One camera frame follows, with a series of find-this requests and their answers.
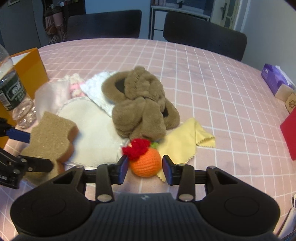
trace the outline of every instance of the brown sponge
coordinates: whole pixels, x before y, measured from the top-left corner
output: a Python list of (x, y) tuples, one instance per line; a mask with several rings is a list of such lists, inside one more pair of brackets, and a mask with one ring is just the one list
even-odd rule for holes
[(25, 178), (34, 185), (40, 185), (63, 173), (62, 163), (72, 156), (72, 142), (77, 134), (78, 128), (73, 121), (44, 112), (40, 123), (31, 132), (29, 146), (21, 155), (50, 159), (54, 167), (49, 173), (27, 172)]

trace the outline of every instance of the orange crocheted ball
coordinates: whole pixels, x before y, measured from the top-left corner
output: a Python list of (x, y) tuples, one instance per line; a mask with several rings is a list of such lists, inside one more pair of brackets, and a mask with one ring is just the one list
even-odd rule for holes
[(140, 177), (152, 177), (161, 169), (161, 157), (154, 148), (141, 155), (137, 160), (130, 162), (131, 170)]

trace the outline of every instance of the grid pattern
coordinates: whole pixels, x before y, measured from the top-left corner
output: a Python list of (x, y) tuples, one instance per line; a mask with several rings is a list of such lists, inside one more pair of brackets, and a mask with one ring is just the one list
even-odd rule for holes
[[(178, 109), (181, 121), (194, 117), (216, 137), (216, 148), (198, 147), (189, 161), (196, 169), (215, 165), (272, 196), (283, 222), (296, 192), (296, 165), (291, 160), (279, 125), (288, 116), (260, 76), (260, 71), (233, 59), (198, 48), (144, 39), (87, 39), (42, 47), (40, 55), (51, 81), (79, 73), (84, 79), (100, 71), (124, 71), (144, 66), (162, 82), (166, 97)], [(6, 150), (17, 155), (23, 143), (9, 140)], [(19, 190), (0, 188), (0, 237), (16, 234), (10, 206), (33, 186), (22, 181)], [(121, 192), (171, 192), (157, 177), (144, 179), (130, 171)], [(94, 186), (86, 196), (94, 198)], [(205, 196), (196, 186), (197, 199)]]

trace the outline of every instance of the black chair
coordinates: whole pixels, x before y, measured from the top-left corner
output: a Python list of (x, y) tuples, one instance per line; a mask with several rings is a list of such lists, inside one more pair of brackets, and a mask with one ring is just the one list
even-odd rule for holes
[(163, 37), (169, 42), (209, 50), (238, 61), (242, 60), (247, 45), (243, 33), (179, 12), (166, 15)]
[(67, 25), (67, 40), (138, 38), (141, 18), (140, 10), (71, 16)]

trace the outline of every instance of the metal bolt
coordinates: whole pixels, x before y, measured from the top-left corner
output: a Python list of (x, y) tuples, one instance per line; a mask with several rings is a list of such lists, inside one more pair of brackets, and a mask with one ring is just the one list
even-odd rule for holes
[(14, 174), (20, 174), (20, 170), (19, 170), (19, 169), (14, 169), (14, 170), (13, 170), (13, 173), (14, 173)]
[(191, 194), (181, 194), (179, 199), (183, 202), (190, 202), (193, 200), (193, 196)]
[(110, 202), (112, 200), (112, 197), (108, 194), (101, 194), (97, 197), (97, 199), (100, 202)]

